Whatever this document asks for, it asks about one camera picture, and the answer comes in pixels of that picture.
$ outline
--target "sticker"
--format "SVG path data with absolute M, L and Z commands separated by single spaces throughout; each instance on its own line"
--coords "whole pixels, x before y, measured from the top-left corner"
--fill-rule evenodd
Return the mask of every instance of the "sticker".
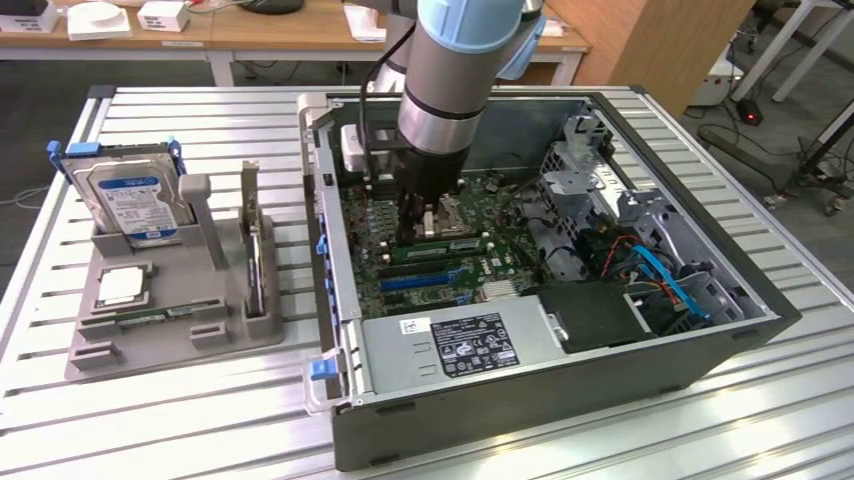
M 400 334 L 423 333 L 429 331 L 429 317 L 400 320 Z
M 461 377 L 519 365 L 497 313 L 429 324 L 444 374 Z
M 473 240 L 456 240 L 455 242 L 451 242 L 449 248 L 451 250 L 471 250 L 479 246 L 480 239 L 475 238 Z
M 157 177 L 102 180 L 97 186 L 125 235 L 146 240 L 177 233 L 172 209 L 157 198 L 161 189 Z
M 160 45 L 164 47 L 204 47 L 204 42 L 181 42 L 181 41 L 162 41 Z
M 424 257 L 427 255 L 441 255 L 447 250 L 444 248 L 431 248 L 429 250 L 416 250 L 405 254 L 405 258 Z

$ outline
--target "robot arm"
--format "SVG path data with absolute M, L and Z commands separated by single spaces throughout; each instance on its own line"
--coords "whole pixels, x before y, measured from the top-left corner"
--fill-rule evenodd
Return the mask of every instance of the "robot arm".
M 520 48 L 532 51 L 531 39 L 535 42 L 541 32 L 543 0 L 357 3 L 408 17 L 416 6 L 415 31 L 383 66 L 405 72 L 396 128 L 404 148 L 392 152 L 392 158 L 400 240 L 407 241 L 407 232 L 433 210 L 440 196 L 456 188 L 495 78 L 508 60 L 519 60 Z M 412 28 L 407 22 L 392 17 L 387 48 Z M 519 63 L 527 64 L 529 55 L 521 57 Z M 381 89 L 377 81 L 375 90 Z

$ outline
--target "power supply label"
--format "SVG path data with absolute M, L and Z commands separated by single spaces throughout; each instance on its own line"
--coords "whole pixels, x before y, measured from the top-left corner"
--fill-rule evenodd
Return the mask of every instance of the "power supply label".
M 516 350 L 497 313 L 429 325 L 441 369 L 451 377 L 519 365 Z

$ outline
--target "circuit board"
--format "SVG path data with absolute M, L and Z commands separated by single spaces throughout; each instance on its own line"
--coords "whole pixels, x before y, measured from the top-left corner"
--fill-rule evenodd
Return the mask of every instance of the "circuit board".
M 536 244 L 515 214 L 517 185 L 485 174 L 463 178 L 465 188 L 445 201 L 453 202 L 467 235 L 405 247 L 393 241 L 395 202 L 372 199 L 363 186 L 341 189 L 363 318 L 481 302 L 484 283 L 505 280 L 520 292 L 543 282 Z M 453 250 L 460 246 L 476 248 Z

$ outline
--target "white device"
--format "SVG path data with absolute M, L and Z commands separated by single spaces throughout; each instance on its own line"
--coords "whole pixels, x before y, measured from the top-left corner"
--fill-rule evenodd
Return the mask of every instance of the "white device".
M 105 2 L 80 3 L 68 9 L 68 39 L 102 40 L 132 37 L 128 13 Z
M 48 3 L 48 7 L 41 15 L 0 15 L 0 32 L 13 33 L 50 33 L 58 20 L 58 10 L 53 2 Z
M 136 16 L 142 29 L 161 32 L 180 32 L 189 21 L 184 2 L 150 0 L 145 2 Z
M 711 107 L 719 105 L 720 102 L 725 100 L 729 92 L 735 90 L 744 72 L 727 60 L 725 56 L 728 51 L 729 45 L 727 44 L 693 94 L 693 99 L 691 103 L 688 103 L 689 107 Z

